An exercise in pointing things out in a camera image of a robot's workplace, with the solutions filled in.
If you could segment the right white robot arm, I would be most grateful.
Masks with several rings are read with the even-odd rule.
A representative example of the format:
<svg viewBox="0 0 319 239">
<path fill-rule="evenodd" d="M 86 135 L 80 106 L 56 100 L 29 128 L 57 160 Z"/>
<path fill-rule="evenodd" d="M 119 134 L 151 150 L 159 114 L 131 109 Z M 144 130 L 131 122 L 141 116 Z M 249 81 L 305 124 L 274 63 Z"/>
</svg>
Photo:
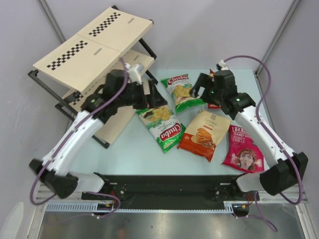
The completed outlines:
<svg viewBox="0 0 319 239">
<path fill-rule="evenodd" d="M 253 99 L 237 91 L 235 76 L 224 62 L 219 63 L 214 76 L 201 73 L 190 94 L 205 103 L 220 105 L 251 136 L 269 166 L 266 171 L 237 177 L 236 184 L 230 187 L 234 199 L 241 200 L 250 191 L 263 190 L 275 196 L 295 185 L 303 189 L 308 157 L 285 144 L 259 114 Z"/>
</svg>

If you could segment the beige three-tier shelf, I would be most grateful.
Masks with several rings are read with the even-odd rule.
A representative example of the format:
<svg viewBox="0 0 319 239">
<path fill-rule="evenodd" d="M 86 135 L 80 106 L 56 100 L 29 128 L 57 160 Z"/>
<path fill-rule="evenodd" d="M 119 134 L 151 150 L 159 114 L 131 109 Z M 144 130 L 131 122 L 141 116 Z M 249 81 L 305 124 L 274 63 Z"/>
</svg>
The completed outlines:
<svg viewBox="0 0 319 239">
<path fill-rule="evenodd" d="M 28 76 L 58 103 L 56 109 L 74 120 L 81 105 L 106 80 L 106 75 L 128 64 L 142 64 L 142 76 L 149 71 L 156 54 L 143 40 L 154 22 L 107 8 L 55 50 L 34 63 Z"/>
</svg>

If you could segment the orange cassava chips bag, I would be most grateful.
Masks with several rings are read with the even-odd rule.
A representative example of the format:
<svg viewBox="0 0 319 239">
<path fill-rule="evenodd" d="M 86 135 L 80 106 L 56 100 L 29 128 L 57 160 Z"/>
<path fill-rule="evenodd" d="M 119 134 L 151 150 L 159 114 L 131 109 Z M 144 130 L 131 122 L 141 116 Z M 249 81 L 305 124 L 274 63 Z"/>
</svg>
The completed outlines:
<svg viewBox="0 0 319 239">
<path fill-rule="evenodd" d="M 211 162 L 217 145 L 229 130 L 231 120 L 208 111 L 200 111 L 186 128 L 178 149 L 205 157 Z"/>
</svg>

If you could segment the red Chuba chips bag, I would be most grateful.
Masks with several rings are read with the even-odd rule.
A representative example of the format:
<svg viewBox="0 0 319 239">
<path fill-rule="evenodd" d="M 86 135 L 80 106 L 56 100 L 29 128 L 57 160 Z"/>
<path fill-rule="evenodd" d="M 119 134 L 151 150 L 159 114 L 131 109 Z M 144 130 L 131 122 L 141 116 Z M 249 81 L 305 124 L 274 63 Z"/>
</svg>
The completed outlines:
<svg viewBox="0 0 319 239">
<path fill-rule="evenodd" d="M 209 69 L 209 75 L 214 78 L 214 71 L 212 69 Z M 221 109 L 221 106 L 216 104 L 207 104 L 207 107 L 209 109 Z"/>
</svg>

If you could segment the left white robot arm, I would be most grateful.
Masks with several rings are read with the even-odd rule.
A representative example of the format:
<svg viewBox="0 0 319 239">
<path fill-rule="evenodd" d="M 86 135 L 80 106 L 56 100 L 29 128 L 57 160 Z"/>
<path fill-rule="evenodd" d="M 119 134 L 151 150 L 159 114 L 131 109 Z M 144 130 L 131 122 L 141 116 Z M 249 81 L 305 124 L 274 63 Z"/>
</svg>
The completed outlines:
<svg viewBox="0 0 319 239">
<path fill-rule="evenodd" d="M 109 196 L 110 186 L 96 173 L 81 174 L 70 171 L 83 146 L 114 116 L 118 109 L 132 107 L 135 110 L 155 109 L 167 101 L 158 92 L 155 80 L 142 80 L 142 64 L 111 70 L 104 84 L 90 94 L 81 106 L 71 127 L 56 146 L 42 159 L 33 159 L 30 169 L 60 199 L 74 192 L 91 191 L 99 199 Z"/>
</svg>

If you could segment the green Chuba chips bag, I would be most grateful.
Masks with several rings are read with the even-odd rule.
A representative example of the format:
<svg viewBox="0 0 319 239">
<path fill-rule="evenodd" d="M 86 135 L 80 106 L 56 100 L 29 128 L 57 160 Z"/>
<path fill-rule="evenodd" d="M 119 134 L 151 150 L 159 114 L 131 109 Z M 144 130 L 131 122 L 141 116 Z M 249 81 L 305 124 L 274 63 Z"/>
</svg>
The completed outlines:
<svg viewBox="0 0 319 239">
<path fill-rule="evenodd" d="M 204 104 L 204 101 L 200 97 L 195 98 L 191 96 L 192 83 L 188 74 L 162 79 L 161 82 L 173 99 L 177 114 L 188 108 Z"/>
<path fill-rule="evenodd" d="M 136 113 L 164 153 L 180 143 L 186 128 L 168 105 Z"/>
</svg>

